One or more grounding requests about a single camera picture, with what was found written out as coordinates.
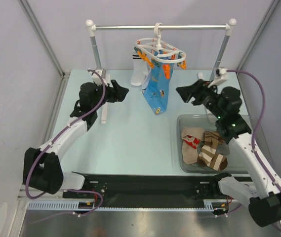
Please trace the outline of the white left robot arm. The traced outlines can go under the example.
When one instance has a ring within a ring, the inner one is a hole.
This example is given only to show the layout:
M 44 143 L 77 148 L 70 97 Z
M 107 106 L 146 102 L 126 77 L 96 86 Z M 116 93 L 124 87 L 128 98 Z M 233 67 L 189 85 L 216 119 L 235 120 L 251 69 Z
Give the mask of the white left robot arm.
M 106 103 L 122 102 L 128 92 L 128 88 L 120 86 L 114 79 L 110 85 L 97 85 L 93 82 L 81 85 L 79 99 L 67 125 L 39 148 L 28 148 L 25 152 L 23 184 L 28 198 L 35 198 L 30 195 L 29 188 L 40 190 L 43 194 L 74 190 L 81 198 L 90 194 L 91 185 L 85 182 L 86 176 L 77 172 L 64 172 L 61 159 L 93 126 L 97 119 L 97 110 Z

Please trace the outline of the white striped sock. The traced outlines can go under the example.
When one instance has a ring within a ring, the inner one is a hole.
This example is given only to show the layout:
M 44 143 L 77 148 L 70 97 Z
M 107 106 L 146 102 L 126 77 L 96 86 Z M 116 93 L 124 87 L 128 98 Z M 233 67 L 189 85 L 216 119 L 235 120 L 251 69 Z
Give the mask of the white striped sock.
M 146 78 L 145 78 L 145 80 L 144 80 L 144 82 L 142 84 L 142 87 L 141 87 L 142 90 L 146 90 L 146 88 L 148 87 L 148 84 L 149 84 L 149 81 L 150 81 L 151 77 L 152 77 L 152 69 L 150 69 L 148 71 L 148 74 L 147 74 L 147 76 L 146 76 Z
M 141 86 L 148 76 L 147 63 L 136 53 L 132 53 L 133 59 L 133 74 L 130 83 L 133 86 Z

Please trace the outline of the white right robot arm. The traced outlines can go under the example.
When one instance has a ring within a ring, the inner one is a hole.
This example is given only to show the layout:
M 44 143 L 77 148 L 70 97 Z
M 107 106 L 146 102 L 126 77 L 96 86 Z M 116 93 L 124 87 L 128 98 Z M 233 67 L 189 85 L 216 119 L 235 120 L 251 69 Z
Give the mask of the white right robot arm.
M 281 178 L 273 170 L 255 141 L 251 129 L 239 114 L 242 105 L 240 90 L 227 86 L 221 92 L 209 81 L 197 80 L 192 85 L 177 87 L 183 102 L 204 105 L 216 118 L 215 126 L 226 144 L 241 154 L 254 188 L 229 174 L 210 185 L 215 198 L 228 195 L 245 206 L 253 221 L 265 227 L 281 220 Z

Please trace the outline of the brown striped sock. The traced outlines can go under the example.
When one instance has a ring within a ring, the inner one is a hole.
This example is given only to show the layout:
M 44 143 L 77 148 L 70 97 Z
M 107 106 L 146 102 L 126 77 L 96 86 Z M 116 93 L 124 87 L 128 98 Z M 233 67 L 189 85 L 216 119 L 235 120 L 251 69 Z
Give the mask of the brown striped sock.
M 225 143 L 225 140 L 217 131 L 206 131 L 204 133 L 204 144 L 216 149 L 219 145 Z
M 197 162 L 201 166 L 207 166 L 216 171 L 222 171 L 228 166 L 227 158 L 207 145 L 202 146 Z

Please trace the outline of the beige red sock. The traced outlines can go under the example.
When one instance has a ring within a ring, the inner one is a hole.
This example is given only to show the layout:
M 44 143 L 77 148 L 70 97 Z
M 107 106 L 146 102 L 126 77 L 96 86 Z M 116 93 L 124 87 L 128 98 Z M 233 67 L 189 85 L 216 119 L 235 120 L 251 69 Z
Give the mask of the beige red sock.
M 181 131 L 183 144 L 196 150 L 200 142 L 204 140 L 204 133 L 205 130 L 203 128 L 184 127 Z
M 191 144 L 189 145 L 186 141 L 182 144 L 182 156 L 183 162 L 185 164 L 193 164 L 198 161 L 199 153 L 198 153 L 199 145 Z

